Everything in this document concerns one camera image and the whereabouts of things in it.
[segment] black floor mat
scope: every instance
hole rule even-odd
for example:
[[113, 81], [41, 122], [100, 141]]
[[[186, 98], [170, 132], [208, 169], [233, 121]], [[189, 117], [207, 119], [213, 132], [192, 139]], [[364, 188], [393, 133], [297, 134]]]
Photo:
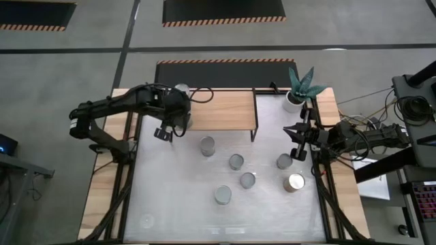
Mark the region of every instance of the black floor mat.
[[163, 26], [285, 21], [281, 0], [165, 0]]
[[290, 67], [297, 73], [293, 59], [160, 61], [155, 82], [191, 88], [268, 88], [275, 82], [279, 88], [289, 88]]
[[76, 3], [0, 1], [0, 30], [64, 31]]

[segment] warning stripe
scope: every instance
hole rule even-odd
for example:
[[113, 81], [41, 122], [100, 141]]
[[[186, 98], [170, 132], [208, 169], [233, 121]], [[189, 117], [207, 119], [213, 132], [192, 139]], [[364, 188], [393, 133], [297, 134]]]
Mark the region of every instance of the warning stripe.
[[32, 25], [32, 24], [0, 24], [0, 30], [10, 31], [64, 31], [65, 27]]
[[286, 21], [286, 16], [269, 16], [269, 17], [248, 17], [248, 18], [226, 18], [226, 19], [211, 19], [211, 20], [184, 20], [174, 22], [164, 22], [163, 27], [190, 27], [199, 25], [226, 25], [226, 24], [241, 24], [254, 22], [283, 22]]
[[294, 59], [210, 59], [210, 60], [171, 60], [158, 61], [157, 64], [181, 64], [181, 63], [254, 63], [254, 62], [294, 62]]

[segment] white paper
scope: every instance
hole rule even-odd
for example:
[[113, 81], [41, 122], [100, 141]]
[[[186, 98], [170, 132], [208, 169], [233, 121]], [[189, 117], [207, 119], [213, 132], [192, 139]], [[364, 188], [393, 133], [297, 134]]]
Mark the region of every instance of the white paper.
[[[373, 159], [363, 159], [361, 161], [354, 161], [353, 166], [354, 169], [360, 169], [368, 164], [374, 163], [377, 160]], [[367, 180], [365, 182], [361, 182], [357, 185], [359, 190], [359, 194], [362, 197], [372, 197], [378, 199], [389, 200], [389, 188], [388, 188], [388, 180], [386, 179], [386, 175], [382, 175], [376, 177], [374, 179]]]

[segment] concrete floor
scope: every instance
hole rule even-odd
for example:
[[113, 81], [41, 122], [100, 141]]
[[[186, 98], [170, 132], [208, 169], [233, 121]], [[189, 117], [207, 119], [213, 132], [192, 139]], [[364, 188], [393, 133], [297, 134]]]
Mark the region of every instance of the concrete floor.
[[[133, 0], [79, 0], [65, 32], [0, 31], [0, 49], [120, 48]], [[161, 1], [142, 0], [131, 47], [314, 44], [423, 44], [436, 42], [436, 18], [424, 0], [283, 0], [288, 21], [161, 28]], [[315, 66], [315, 84], [333, 87], [338, 102], [391, 86], [391, 77], [413, 74], [434, 61], [436, 49], [128, 54], [122, 88], [152, 82], [166, 59], [293, 58], [299, 72]], [[68, 134], [69, 111], [110, 93], [119, 54], [0, 54], [0, 133], [20, 142], [18, 156], [56, 169], [38, 180], [43, 197], [27, 198], [15, 244], [76, 239], [95, 154], [90, 142]], [[387, 92], [339, 106], [346, 114], [380, 109]], [[387, 123], [398, 123], [390, 113]], [[403, 240], [393, 227], [401, 209], [364, 202], [371, 237]]]

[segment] potted plant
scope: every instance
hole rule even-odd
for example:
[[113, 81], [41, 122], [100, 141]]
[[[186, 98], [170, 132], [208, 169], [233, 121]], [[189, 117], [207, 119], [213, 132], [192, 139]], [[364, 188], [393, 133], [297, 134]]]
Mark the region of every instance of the potted plant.
[[301, 111], [306, 100], [315, 99], [316, 95], [327, 88], [327, 86], [320, 85], [310, 87], [313, 77], [313, 67], [301, 81], [298, 80], [292, 68], [289, 68], [289, 76], [291, 79], [291, 90], [286, 93], [285, 100], [283, 101], [283, 108], [287, 112]]

